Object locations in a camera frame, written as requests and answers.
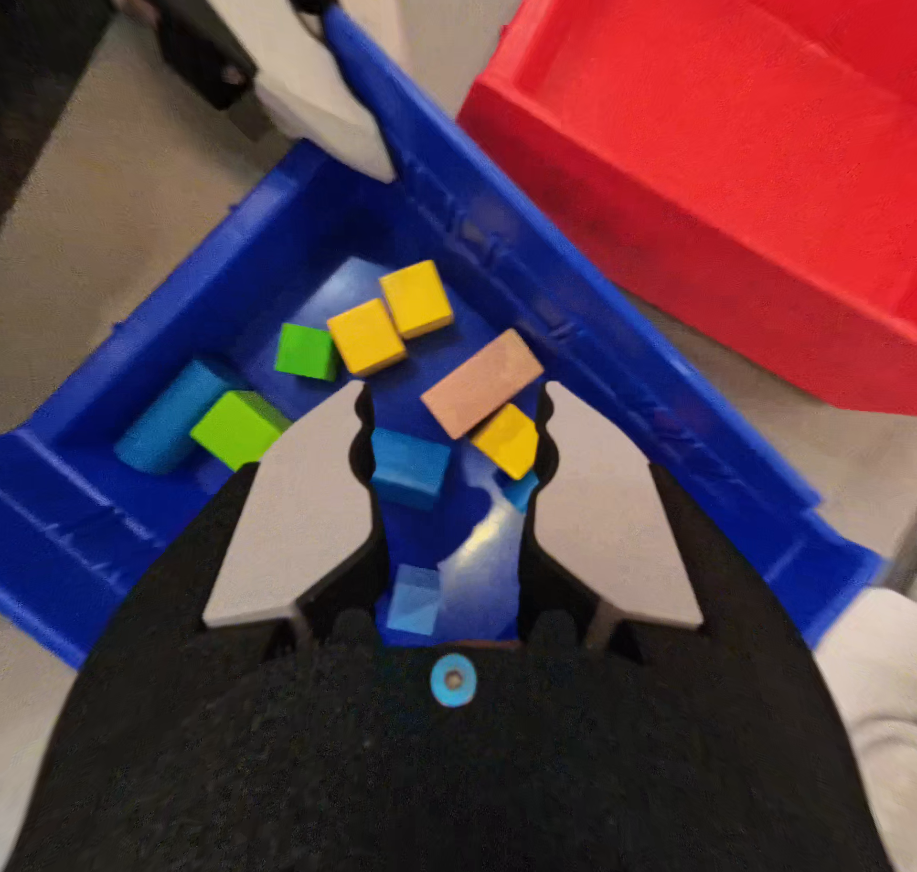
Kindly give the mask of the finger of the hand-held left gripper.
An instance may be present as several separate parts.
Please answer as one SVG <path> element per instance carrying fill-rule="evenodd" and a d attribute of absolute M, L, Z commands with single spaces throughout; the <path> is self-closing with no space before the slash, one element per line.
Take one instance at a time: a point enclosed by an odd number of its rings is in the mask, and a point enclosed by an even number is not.
<path fill-rule="evenodd" d="M 331 52 L 326 23 L 339 7 L 399 64 L 397 0 L 206 1 L 254 62 L 256 96 L 285 136 L 309 139 L 375 180 L 395 178 L 378 123 Z"/>

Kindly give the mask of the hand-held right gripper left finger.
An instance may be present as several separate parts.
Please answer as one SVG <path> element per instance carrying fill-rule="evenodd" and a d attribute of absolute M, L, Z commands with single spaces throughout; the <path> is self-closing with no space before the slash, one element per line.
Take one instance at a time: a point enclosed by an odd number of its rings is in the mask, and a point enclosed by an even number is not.
<path fill-rule="evenodd" d="M 351 457 L 372 416 L 368 386 L 347 383 L 264 454 L 203 608 L 208 629 L 307 625 L 306 603 L 373 537 L 371 488 Z"/>

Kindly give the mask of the red plastic bin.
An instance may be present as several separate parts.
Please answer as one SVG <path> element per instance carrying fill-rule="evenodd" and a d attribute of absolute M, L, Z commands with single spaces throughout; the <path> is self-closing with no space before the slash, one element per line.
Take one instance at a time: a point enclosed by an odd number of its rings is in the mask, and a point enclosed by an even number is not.
<path fill-rule="evenodd" d="M 915 415 L 916 0 L 522 0 L 460 125 L 616 284 Z"/>

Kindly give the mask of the light blue wooden cube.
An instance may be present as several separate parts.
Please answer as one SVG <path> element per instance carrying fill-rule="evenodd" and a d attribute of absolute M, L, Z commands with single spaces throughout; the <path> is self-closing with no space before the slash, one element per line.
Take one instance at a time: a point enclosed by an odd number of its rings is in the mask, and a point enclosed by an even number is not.
<path fill-rule="evenodd" d="M 386 629 L 398 634 L 431 637 L 436 629 L 441 598 L 441 577 L 436 569 L 399 565 L 386 613 Z"/>

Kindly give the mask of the small green wooden block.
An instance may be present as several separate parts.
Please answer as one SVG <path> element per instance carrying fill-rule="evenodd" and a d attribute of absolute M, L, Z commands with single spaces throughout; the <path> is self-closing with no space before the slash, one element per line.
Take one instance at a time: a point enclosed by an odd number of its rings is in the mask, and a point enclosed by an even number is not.
<path fill-rule="evenodd" d="M 284 323 L 278 338 L 274 370 L 332 383 L 338 377 L 338 349 L 327 330 Z"/>

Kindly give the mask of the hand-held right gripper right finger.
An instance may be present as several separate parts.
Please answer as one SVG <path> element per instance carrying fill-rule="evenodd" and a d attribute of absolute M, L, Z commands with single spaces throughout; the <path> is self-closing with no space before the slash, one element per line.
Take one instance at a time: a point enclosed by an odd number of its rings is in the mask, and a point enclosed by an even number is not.
<path fill-rule="evenodd" d="M 563 386 L 544 384 L 520 545 L 518 632 L 563 611 L 696 630 L 704 617 L 644 452 Z"/>

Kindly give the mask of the yellow wooden cube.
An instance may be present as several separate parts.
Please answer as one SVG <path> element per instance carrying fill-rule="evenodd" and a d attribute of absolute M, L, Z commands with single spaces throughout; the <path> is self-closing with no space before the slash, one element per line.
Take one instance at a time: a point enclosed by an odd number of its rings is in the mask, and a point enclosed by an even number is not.
<path fill-rule="evenodd" d="M 432 259 L 385 274 L 380 286 L 403 339 L 420 338 L 454 323 L 452 306 Z"/>

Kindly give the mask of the natural wooden block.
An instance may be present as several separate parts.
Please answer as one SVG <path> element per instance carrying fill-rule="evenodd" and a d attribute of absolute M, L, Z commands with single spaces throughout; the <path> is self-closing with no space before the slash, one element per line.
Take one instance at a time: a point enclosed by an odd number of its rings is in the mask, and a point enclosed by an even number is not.
<path fill-rule="evenodd" d="M 420 395 L 450 439 L 459 439 L 544 374 L 514 329 L 503 331 Z"/>

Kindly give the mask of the blue wooden cylinder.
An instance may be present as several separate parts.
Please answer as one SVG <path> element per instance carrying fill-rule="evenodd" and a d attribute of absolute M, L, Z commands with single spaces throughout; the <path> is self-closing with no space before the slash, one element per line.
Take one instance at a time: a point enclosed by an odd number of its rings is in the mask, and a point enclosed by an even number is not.
<path fill-rule="evenodd" d="M 496 475 L 496 483 L 510 505 L 522 514 L 526 514 L 531 496 L 539 486 L 539 478 L 534 468 L 518 479 L 513 479 L 500 471 Z"/>
<path fill-rule="evenodd" d="M 169 474 L 194 452 L 192 428 L 227 392 L 246 381 L 214 358 L 191 359 L 114 446 L 124 465 L 150 475 Z"/>

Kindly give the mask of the blue plastic bin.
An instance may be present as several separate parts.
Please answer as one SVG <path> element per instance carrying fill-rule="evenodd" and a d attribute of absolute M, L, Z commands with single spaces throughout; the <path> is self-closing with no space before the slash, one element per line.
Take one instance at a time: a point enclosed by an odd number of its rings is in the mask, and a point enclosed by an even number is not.
<path fill-rule="evenodd" d="M 815 647 L 881 557 L 817 511 L 816 491 L 556 225 L 339 8 L 332 51 L 381 122 L 381 183 L 297 145 L 24 424 L 2 435 L 2 614 L 79 669 L 143 573 L 229 479 L 198 444 L 172 473 L 115 445 L 193 360 L 222 364 L 291 420 L 336 383 L 273 368 L 281 326 L 380 297 L 432 259 L 455 323 L 370 377 L 376 425 L 449 444 L 420 395 L 514 328 L 562 383 L 678 480 Z"/>

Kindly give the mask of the long green wooden block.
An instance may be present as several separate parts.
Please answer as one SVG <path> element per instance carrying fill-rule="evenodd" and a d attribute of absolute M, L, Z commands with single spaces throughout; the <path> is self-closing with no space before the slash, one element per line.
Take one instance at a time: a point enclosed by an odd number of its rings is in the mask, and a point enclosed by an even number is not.
<path fill-rule="evenodd" d="M 292 425 L 252 390 L 225 392 L 189 432 L 190 438 L 232 471 L 257 463 Z"/>

